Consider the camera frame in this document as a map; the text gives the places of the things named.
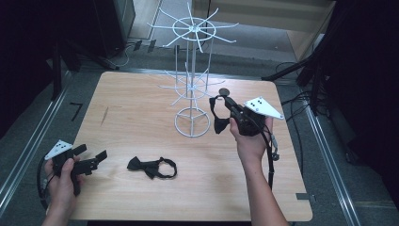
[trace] white wire rack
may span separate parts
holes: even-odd
[[[204,135],[211,125],[211,121],[209,119],[208,114],[198,107],[197,100],[205,95],[211,96],[208,94],[208,86],[222,84],[224,81],[219,83],[208,83],[211,58],[212,58],[212,49],[214,45],[214,39],[223,40],[225,42],[233,43],[235,40],[226,40],[216,35],[216,31],[219,28],[229,28],[237,26],[238,24],[232,25],[222,25],[216,26],[214,25],[210,19],[217,14],[218,8],[216,11],[210,15],[206,19],[201,19],[198,17],[193,17],[191,14],[190,5],[187,3],[189,17],[184,17],[181,19],[177,19],[170,14],[164,12],[161,8],[159,10],[172,18],[175,22],[172,26],[158,26],[148,24],[152,28],[162,28],[162,29],[171,29],[176,38],[172,40],[170,43],[164,45],[164,47],[169,47],[177,40],[186,40],[187,51],[185,56],[185,72],[178,72],[178,48],[175,48],[175,66],[176,71],[175,74],[166,72],[169,76],[172,76],[175,80],[175,84],[173,87],[168,86],[159,86],[164,89],[174,89],[178,94],[178,98],[171,104],[175,105],[181,99],[189,100],[190,106],[182,109],[176,114],[175,117],[175,128],[179,133],[187,137],[199,137]],[[197,50],[203,53],[201,43],[204,41],[210,41],[210,52],[208,58],[208,66],[203,73],[196,72],[196,60],[197,60]],[[190,49],[191,49],[191,68],[189,67],[189,58],[190,58]],[[206,120],[205,126],[200,126],[196,121]]]

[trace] white bracket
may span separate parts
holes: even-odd
[[[61,153],[64,153],[66,151],[68,151],[69,149],[72,148],[72,145],[70,143],[67,143],[65,141],[59,140],[56,145],[53,147],[53,149],[46,154],[46,156],[44,157],[45,160],[49,160],[52,157],[55,157]]]
[[[255,113],[283,120],[281,115],[272,105],[270,105],[262,96],[244,102],[244,105]]]

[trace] gray carpet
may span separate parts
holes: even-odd
[[[130,48],[127,53],[130,56],[130,60],[126,66],[120,68],[123,72],[139,72],[137,69],[173,71],[175,67],[175,56],[168,49],[155,48],[153,52],[148,53],[147,47],[142,46],[138,51],[133,51],[133,48]],[[126,58],[123,55],[124,53],[121,53],[119,57],[113,59],[113,62],[118,64],[126,62]],[[82,57],[82,62],[81,71],[72,74],[72,82],[67,89],[62,105],[44,135],[36,154],[33,156],[32,161],[27,163],[28,168],[1,217],[0,225],[40,225],[42,222],[45,213],[40,206],[36,188],[38,163],[42,156],[60,138],[70,143],[74,142],[80,123],[88,108],[91,95],[95,90],[100,75],[104,71],[84,57]],[[206,62],[206,56],[199,56],[199,71]],[[260,76],[272,74],[279,64],[280,62],[272,60],[213,55],[211,73],[227,74],[241,79],[260,79]],[[279,70],[288,65],[279,66]],[[294,85],[295,77],[296,74],[292,73],[287,75],[286,79],[276,81],[282,101],[293,99],[299,93],[298,87]],[[2,166],[0,179],[2,184],[23,152],[24,145],[34,132],[36,125],[50,103],[51,94],[52,87],[49,86],[36,98],[35,102],[0,140],[0,154],[2,156],[0,158]],[[72,118],[76,113],[76,106],[71,105],[71,103],[83,104],[83,108],[74,121],[72,121]],[[303,106],[302,102],[293,104],[294,110],[301,106]],[[291,106],[285,105],[283,110],[284,115],[288,118],[291,115]],[[397,224],[399,222],[398,212],[394,208],[379,176],[366,166],[348,164],[345,161],[342,144],[337,139],[331,122],[323,116],[320,116],[319,120],[323,125],[337,165],[357,207],[360,222],[363,225]],[[293,120],[288,121],[290,134],[299,163],[302,155],[300,150],[303,150],[303,179],[308,193],[314,198],[311,199],[313,219],[309,222],[298,222],[295,225],[347,224],[306,113],[303,112],[296,115],[295,123],[297,129],[295,129]],[[301,147],[298,142],[299,137],[301,139]],[[86,224],[84,221],[72,221],[70,225]]]

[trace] bow tie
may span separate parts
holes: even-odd
[[[170,166],[172,166],[174,168],[174,174],[173,175],[164,175],[164,174],[160,173],[158,170],[159,170],[159,164],[161,162],[166,162]],[[127,169],[128,170],[144,170],[144,172],[151,179],[153,179],[155,176],[157,176],[159,178],[163,178],[163,179],[173,178],[177,174],[176,164],[172,160],[166,159],[163,157],[160,157],[159,160],[157,160],[157,161],[151,161],[151,162],[140,162],[140,160],[137,157],[134,157],[132,160],[130,160],[130,162],[127,166]]]

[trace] table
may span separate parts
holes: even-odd
[[[273,83],[210,78],[209,94],[227,88],[237,104],[263,96],[282,113]],[[168,75],[144,73],[104,73],[93,94],[74,146],[87,144],[82,159],[92,158],[106,149],[108,157],[87,176],[72,219],[172,220],[172,221],[250,221],[245,175],[229,130],[217,135],[213,127],[201,137],[182,136],[174,128],[178,111],[189,106],[177,99],[174,79]],[[209,98],[198,101],[209,112]],[[216,103],[220,118],[229,111]],[[287,220],[311,220],[308,200],[293,144],[285,121],[275,120],[274,134],[279,143],[280,160],[275,162],[273,191]],[[150,179],[143,171],[126,169],[130,159],[152,161],[160,156],[177,164],[174,179]],[[267,158],[263,170],[267,175]],[[160,168],[171,174],[168,165]]]
[[[208,0],[194,0],[193,16],[206,18]],[[240,23],[287,30],[298,60],[310,51],[318,36],[324,33],[334,9],[329,0],[213,0],[211,21]]]

